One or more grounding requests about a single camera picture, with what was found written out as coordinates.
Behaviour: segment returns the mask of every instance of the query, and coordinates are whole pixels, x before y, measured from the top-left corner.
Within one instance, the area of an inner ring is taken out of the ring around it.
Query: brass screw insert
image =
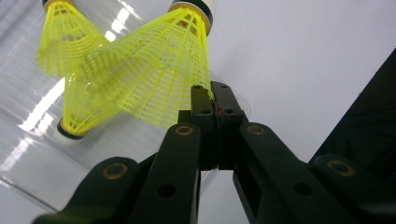
[[[259,135],[259,134],[264,134],[264,133],[265,133],[264,128],[263,128],[263,127],[260,127],[260,126],[257,126],[257,125],[250,125],[250,126],[248,126],[248,127],[247,127],[247,131],[248,131],[249,133],[253,133],[253,134],[257,134],[257,135]]]
[[[103,170],[103,176],[108,180],[115,180],[125,176],[127,172],[128,167],[124,163],[116,162]]]
[[[179,135],[189,135],[193,131],[194,131],[194,129],[192,129],[189,126],[180,126],[180,127],[176,128],[176,133]]]
[[[342,176],[353,176],[356,174],[355,169],[353,169],[349,164],[339,160],[328,161],[327,167]]]

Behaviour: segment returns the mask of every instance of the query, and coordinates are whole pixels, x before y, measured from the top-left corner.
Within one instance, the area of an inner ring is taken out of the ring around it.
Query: yellow shuttlecock
[[[65,77],[77,68],[82,55],[108,40],[76,9],[72,0],[44,0],[47,17],[35,57],[49,75]]]
[[[64,116],[58,123],[58,131],[71,139],[82,138],[88,130],[120,111],[112,95],[107,94],[112,92],[110,86],[90,80],[80,71],[65,77]]]
[[[178,111],[191,109],[192,86],[213,97],[206,36],[214,1],[207,2],[175,1],[164,16],[91,51],[87,76],[113,85],[120,108],[135,117],[163,127],[177,123]]]

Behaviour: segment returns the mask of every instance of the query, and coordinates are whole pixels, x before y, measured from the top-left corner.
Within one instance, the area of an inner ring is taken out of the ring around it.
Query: white surface
[[[0,202],[2,202],[0,221],[3,224],[31,223],[37,216],[48,213],[48,211],[1,184]]]
[[[62,209],[96,163],[113,156],[142,161],[165,130],[120,114],[78,147],[51,141],[63,102],[48,96],[59,79],[39,72],[34,62],[44,21],[40,2],[0,3],[0,175]],[[142,24],[136,15],[150,21],[172,1],[126,1],[133,7],[128,13],[120,13],[126,8],[121,1],[76,2],[104,34],[117,38]],[[396,47],[394,11],[393,0],[219,0],[208,37],[211,70],[247,100],[251,121],[270,126],[308,161]],[[14,193],[1,199],[0,211],[39,211],[19,207],[23,199]],[[205,179],[201,206],[200,224],[247,223],[230,173]],[[4,218],[0,223],[7,223]]]

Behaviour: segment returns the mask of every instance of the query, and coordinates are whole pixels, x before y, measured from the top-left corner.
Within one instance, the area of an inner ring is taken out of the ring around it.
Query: mesh pattern
[[[103,86],[90,82],[80,72],[65,77],[63,124],[66,131],[83,135],[119,112]]]
[[[107,83],[123,110],[169,127],[178,110],[191,108],[191,86],[210,91],[205,23],[179,8],[110,45],[91,51],[82,66],[88,78]]]
[[[50,3],[35,57],[38,67],[49,75],[73,73],[83,53],[108,43],[78,10],[66,1]]]

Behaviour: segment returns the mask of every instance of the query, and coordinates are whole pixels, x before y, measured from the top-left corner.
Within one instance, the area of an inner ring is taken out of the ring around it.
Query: screw hole
[[[343,161],[332,160],[327,162],[327,166],[342,176],[353,176],[356,174],[355,169]]]
[[[108,165],[102,175],[108,180],[120,179],[126,175],[128,167],[124,163],[116,162]]]
[[[176,133],[179,135],[189,135],[193,132],[193,129],[189,126],[181,126],[176,128]]]
[[[163,198],[170,198],[175,195],[176,187],[171,184],[165,184],[158,188],[158,193]]]
[[[312,189],[307,184],[303,182],[299,182],[294,185],[294,190],[304,196],[308,196],[312,194]]]
[[[253,134],[264,134],[264,128],[257,126],[257,125],[250,125],[247,127],[247,131]]]

